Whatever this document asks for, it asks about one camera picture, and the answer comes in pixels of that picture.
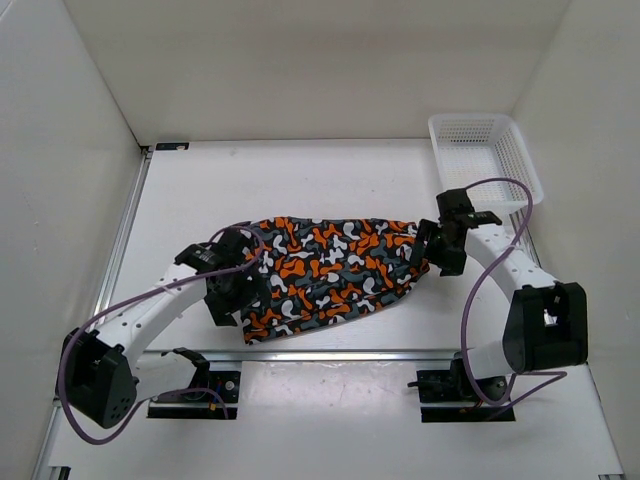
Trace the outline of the orange camouflage shorts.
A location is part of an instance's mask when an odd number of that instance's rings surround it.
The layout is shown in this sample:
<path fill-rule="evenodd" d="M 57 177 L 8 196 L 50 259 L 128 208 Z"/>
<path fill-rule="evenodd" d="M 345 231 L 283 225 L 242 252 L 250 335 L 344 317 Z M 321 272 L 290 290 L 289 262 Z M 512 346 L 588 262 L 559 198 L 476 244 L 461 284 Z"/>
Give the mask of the orange camouflage shorts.
<path fill-rule="evenodd" d="M 416 222 L 277 216 L 248 227 L 264 243 L 257 266 L 266 286 L 239 312 L 248 345 L 380 311 L 430 268 L 413 253 Z"/>

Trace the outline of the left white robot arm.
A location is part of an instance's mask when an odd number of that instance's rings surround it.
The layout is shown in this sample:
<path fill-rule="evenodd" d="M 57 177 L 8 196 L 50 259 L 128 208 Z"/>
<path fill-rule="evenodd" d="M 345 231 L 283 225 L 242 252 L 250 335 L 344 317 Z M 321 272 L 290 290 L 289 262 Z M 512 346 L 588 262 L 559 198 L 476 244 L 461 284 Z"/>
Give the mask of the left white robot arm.
<path fill-rule="evenodd" d="M 210 387 L 203 355 L 173 347 L 153 357 L 149 345 L 193 305 L 202 302 L 218 326 L 255 302 L 262 289 L 260 235 L 233 225 L 180 252 L 154 286 L 95 314 L 70 332 L 62 348 L 57 395 L 75 431 L 77 412 L 104 429 L 123 430 L 146 400 L 184 396 L 223 402 Z"/>

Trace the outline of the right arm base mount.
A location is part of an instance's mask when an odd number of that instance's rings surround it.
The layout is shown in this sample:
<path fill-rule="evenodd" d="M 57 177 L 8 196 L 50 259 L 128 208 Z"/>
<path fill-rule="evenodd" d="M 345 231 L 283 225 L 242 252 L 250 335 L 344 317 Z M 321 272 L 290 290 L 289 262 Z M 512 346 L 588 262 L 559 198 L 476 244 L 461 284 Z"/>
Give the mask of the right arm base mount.
<path fill-rule="evenodd" d="M 512 407 L 491 406 L 473 390 L 455 384 L 445 370 L 418 370 L 407 388 L 418 393 L 423 424 L 507 423 L 515 422 Z"/>

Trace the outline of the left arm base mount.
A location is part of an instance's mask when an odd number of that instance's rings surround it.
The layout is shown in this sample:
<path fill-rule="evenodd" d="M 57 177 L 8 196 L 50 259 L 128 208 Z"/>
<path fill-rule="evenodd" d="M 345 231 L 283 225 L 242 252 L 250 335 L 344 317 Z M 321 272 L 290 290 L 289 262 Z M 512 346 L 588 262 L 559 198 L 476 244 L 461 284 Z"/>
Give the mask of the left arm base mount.
<path fill-rule="evenodd" d="M 187 392 L 165 393 L 149 401 L 148 419 L 236 420 L 241 387 L 239 363 L 218 364 L 192 355 L 195 373 Z"/>

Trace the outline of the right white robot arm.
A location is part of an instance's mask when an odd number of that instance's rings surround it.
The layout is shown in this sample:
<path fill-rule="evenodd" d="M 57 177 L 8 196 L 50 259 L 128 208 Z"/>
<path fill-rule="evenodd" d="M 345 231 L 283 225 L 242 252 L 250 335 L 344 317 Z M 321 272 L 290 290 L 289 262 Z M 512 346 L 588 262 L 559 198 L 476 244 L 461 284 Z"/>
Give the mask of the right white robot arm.
<path fill-rule="evenodd" d="M 464 400 L 504 403 L 508 378 L 582 365 L 588 358 L 587 296 L 577 282 L 561 282 L 518 248 L 518 239 L 491 211 L 478 211 L 466 189 L 436 197 L 439 218 L 419 223 L 411 260 L 424 259 L 443 277 L 463 274 L 473 258 L 482 280 L 492 279 L 509 300 L 504 331 L 471 348 L 466 340 L 450 364 L 446 385 Z"/>

